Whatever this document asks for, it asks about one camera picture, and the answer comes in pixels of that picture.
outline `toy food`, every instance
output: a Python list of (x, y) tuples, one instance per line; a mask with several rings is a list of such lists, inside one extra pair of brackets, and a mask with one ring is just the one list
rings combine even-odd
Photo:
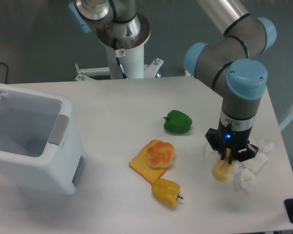
[(164, 119), (165, 130), (171, 133), (186, 133), (191, 129), (192, 119), (181, 111), (172, 110)]
[(177, 206), (178, 198), (183, 199), (183, 197), (179, 196), (179, 184), (162, 178), (159, 178), (154, 182), (152, 185), (152, 193), (156, 199), (171, 208)]
[(151, 185), (160, 178), (168, 169), (165, 168), (152, 168), (147, 164), (147, 151), (148, 149), (156, 146), (157, 143), (164, 143), (160, 140), (153, 140), (146, 145), (130, 163), (129, 167), (135, 170), (139, 175), (146, 179)]
[(156, 142), (146, 150), (146, 163), (153, 168), (168, 167), (175, 156), (175, 149), (168, 142)]
[(228, 160), (230, 158), (230, 152), (231, 150), (227, 149), (225, 159), (216, 162), (211, 170), (214, 178), (218, 181), (229, 182), (231, 180), (233, 168), (236, 162), (233, 161), (229, 164)]

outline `white plastic bin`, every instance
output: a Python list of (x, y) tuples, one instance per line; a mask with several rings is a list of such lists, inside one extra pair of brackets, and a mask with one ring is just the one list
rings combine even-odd
[(0, 173), (69, 195), (85, 157), (67, 97), (0, 84)]

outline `blue joint cap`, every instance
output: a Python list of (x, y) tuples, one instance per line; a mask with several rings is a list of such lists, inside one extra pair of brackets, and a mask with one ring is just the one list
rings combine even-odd
[(256, 100), (265, 92), (267, 76), (267, 69), (262, 63), (244, 58), (230, 65), (226, 79), (235, 95), (246, 100)]
[(266, 19), (266, 18), (257, 18), (259, 21), (261, 21), (266, 29), (266, 47), (264, 49), (267, 50), (269, 47), (271, 47), (276, 38), (277, 38), (277, 31), (275, 29), (275, 26), (274, 24), (269, 20), (269, 19)]
[(75, 18), (77, 19), (79, 25), (81, 26), (82, 30), (84, 33), (90, 33), (92, 32), (92, 30), (88, 27), (88, 25), (85, 23), (85, 21), (83, 20), (83, 18), (79, 15), (78, 11), (76, 10), (74, 3), (71, 2), (68, 5), (69, 9), (73, 12)]
[(192, 75), (195, 76), (195, 67), (196, 63), (202, 53), (203, 49), (207, 46), (207, 44), (198, 42), (192, 45), (188, 51), (186, 52), (184, 58), (184, 68)]

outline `white table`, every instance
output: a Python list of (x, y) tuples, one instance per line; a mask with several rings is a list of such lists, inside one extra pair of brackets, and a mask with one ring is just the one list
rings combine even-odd
[[(35, 200), (0, 174), (0, 233), (233, 234), (293, 229), (283, 204), (293, 198), (293, 173), (266, 91), (251, 136), (275, 150), (250, 195), (213, 179), (215, 158), (203, 155), (205, 133), (217, 128), (221, 98), (193, 77), (20, 84), (69, 96), (88, 154), (76, 193)], [(188, 114), (184, 136), (163, 129), (166, 114)], [(185, 199), (166, 208), (128, 163), (153, 139), (172, 143), (173, 166), (163, 178), (180, 184)]]

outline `bread slice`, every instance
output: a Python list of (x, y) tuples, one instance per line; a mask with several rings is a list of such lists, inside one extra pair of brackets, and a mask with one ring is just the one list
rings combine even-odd
[(129, 167), (135, 170), (139, 175), (146, 179), (151, 185), (160, 178), (169, 167), (151, 168), (147, 164), (147, 149), (154, 146), (160, 140), (153, 140), (146, 145), (130, 163)]

